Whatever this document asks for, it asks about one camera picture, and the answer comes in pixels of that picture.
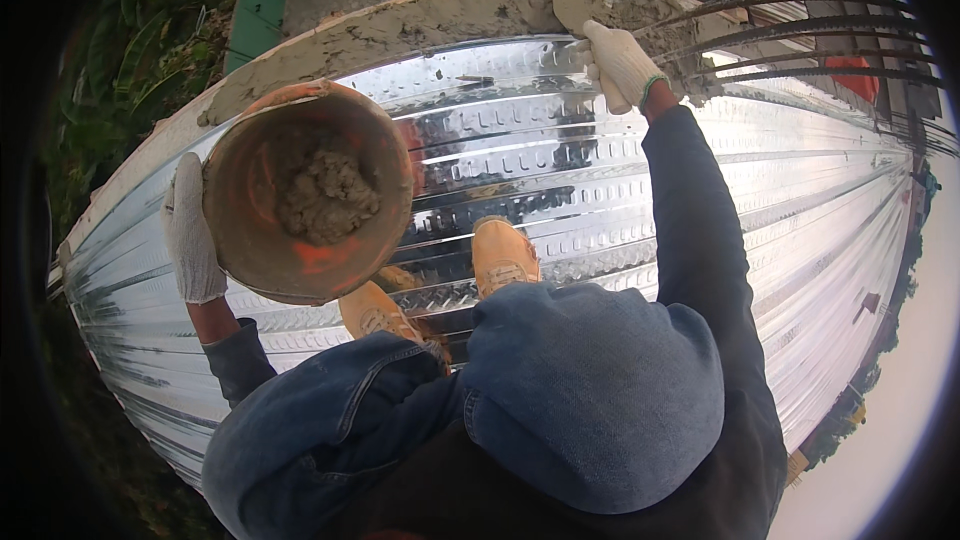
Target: trowel handle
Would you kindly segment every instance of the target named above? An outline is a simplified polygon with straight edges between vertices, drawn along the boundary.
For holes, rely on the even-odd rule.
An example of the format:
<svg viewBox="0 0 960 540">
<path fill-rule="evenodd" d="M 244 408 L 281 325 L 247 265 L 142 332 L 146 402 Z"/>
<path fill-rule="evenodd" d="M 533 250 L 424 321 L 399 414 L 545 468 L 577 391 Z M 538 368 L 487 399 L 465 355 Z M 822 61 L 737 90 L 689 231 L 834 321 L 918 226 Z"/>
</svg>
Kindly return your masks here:
<svg viewBox="0 0 960 540">
<path fill-rule="evenodd" d="M 603 96 L 606 97 L 606 110 L 614 115 L 623 115 L 630 113 L 634 107 L 623 97 L 617 84 L 611 79 L 603 69 L 600 69 L 600 88 L 603 90 Z"/>
</svg>

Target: shoe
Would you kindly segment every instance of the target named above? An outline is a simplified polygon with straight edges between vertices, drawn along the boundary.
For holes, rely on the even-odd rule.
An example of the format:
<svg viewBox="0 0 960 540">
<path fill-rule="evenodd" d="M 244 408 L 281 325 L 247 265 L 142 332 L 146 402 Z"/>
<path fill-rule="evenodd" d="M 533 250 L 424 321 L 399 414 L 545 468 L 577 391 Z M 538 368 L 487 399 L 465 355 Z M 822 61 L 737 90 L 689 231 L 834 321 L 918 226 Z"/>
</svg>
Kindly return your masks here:
<svg viewBox="0 0 960 540">
<path fill-rule="evenodd" d="M 423 343 L 424 337 L 407 319 L 403 309 L 373 282 L 366 282 L 339 301 L 343 325 L 354 340 L 384 330 Z"/>
<path fill-rule="evenodd" d="M 541 281 L 537 249 L 506 217 L 491 215 L 473 224 L 473 273 L 483 300 L 512 282 Z"/>
</svg>

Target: orange bucket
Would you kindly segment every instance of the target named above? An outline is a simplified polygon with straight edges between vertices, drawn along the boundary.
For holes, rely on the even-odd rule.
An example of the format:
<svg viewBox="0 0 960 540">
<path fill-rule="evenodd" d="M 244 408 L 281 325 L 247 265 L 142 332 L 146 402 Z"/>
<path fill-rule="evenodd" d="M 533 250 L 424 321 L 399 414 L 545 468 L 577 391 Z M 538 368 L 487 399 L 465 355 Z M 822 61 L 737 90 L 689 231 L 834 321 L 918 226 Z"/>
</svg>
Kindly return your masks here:
<svg viewBox="0 0 960 540">
<path fill-rule="evenodd" d="M 278 162 L 291 144 L 278 129 L 323 128 L 356 157 L 380 208 L 342 241 L 314 246 L 288 234 L 275 210 Z M 275 90 L 251 104 L 203 166 L 203 214 L 220 267 L 257 294 L 322 305 L 348 294 L 387 262 L 410 223 L 413 176 L 401 132 L 380 106 L 326 79 Z"/>
</svg>

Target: worker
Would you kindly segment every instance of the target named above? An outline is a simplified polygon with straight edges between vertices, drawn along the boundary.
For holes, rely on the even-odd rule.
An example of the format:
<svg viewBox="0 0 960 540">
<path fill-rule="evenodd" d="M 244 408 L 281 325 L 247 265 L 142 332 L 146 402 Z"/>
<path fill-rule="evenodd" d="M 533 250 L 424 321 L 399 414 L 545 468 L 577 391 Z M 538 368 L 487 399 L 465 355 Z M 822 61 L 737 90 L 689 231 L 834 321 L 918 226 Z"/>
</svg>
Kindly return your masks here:
<svg viewBox="0 0 960 540">
<path fill-rule="evenodd" d="M 786 483 L 737 211 L 693 114 L 627 31 L 588 21 L 603 71 L 650 124 L 659 290 L 541 282 L 509 222 L 473 228 L 469 362 L 372 282 L 340 299 L 353 342 L 277 375 L 224 294 L 179 162 L 161 215 L 177 288 L 232 411 L 204 496 L 237 538 L 762 538 Z"/>
</svg>

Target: white work glove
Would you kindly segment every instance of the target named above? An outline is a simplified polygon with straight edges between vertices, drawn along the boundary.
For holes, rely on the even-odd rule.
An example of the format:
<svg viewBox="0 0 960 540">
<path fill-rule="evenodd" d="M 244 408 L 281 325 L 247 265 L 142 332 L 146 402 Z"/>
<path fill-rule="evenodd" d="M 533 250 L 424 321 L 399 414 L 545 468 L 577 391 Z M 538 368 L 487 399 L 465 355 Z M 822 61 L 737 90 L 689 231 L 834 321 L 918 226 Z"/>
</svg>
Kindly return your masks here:
<svg viewBox="0 0 960 540">
<path fill-rule="evenodd" d="M 193 304 L 210 302 L 227 292 L 227 276 L 217 264 L 203 199 L 200 157 L 188 152 L 176 165 L 174 182 L 160 207 L 160 220 L 167 253 L 174 263 L 176 289 L 184 302 Z"/>
<path fill-rule="evenodd" d="M 583 23 L 583 35 L 589 42 L 583 41 L 577 48 L 582 52 L 586 77 L 593 82 L 594 88 L 602 70 L 620 89 L 623 98 L 642 111 L 650 85 L 658 79 L 670 83 L 629 31 L 609 29 L 588 19 Z"/>
</svg>

